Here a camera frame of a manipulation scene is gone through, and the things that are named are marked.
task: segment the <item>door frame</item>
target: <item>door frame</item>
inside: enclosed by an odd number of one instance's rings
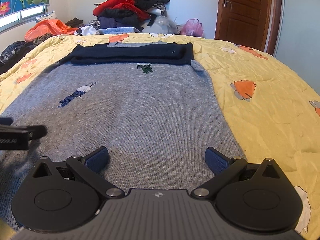
[[[276,48],[276,42],[278,39],[278,33],[279,33],[279,27],[280,27],[280,21],[281,21],[281,7],[282,7],[282,0],[273,0],[273,8],[272,7],[272,0],[268,1],[268,12],[267,12],[267,21],[265,25],[265,31],[263,34],[263,40],[262,40],[262,51],[265,51],[269,53],[270,55],[273,55]],[[219,39],[219,32],[220,32],[220,26],[221,26],[221,20],[222,20],[222,10],[223,10],[223,0],[219,0],[218,2],[218,14],[217,14],[217,25],[216,25],[216,32],[215,32],[215,39]],[[268,39],[268,46],[267,49],[265,48],[267,43],[267,37],[269,34],[270,29],[270,35]]]

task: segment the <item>floral pillowcase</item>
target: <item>floral pillowcase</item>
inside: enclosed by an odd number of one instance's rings
[[[36,17],[35,20],[36,20],[36,23],[39,23],[41,21],[44,21],[44,20],[51,20],[51,19],[58,19],[58,17],[56,16],[56,13],[55,11],[47,14],[47,15],[43,15],[41,17]]]

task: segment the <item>window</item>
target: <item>window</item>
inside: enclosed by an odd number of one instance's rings
[[[8,16],[0,18],[0,32],[12,28],[23,22],[33,20],[34,17],[46,14],[46,6],[38,6],[30,9],[23,10],[18,13],[13,13]]]

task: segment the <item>bed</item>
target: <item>bed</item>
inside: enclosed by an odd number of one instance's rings
[[[261,163],[266,157],[277,161],[303,201],[296,230],[308,240],[320,236],[320,96],[269,54],[226,41],[182,35],[60,35],[37,46],[0,76],[0,113],[77,44],[115,41],[193,43],[195,60],[210,75],[223,116],[248,162]],[[0,221],[0,239],[12,234]]]

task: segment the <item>black circular base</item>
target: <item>black circular base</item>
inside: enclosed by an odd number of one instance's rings
[[[265,233],[294,228],[301,214],[299,196],[273,178],[229,184],[218,193],[215,207],[232,224]]]
[[[37,178],[24,183],[12,200],[12,213],[22,226],[40,232],[63,232],[91,219],[99,208],[97,193],[89,186],[72,181]]]

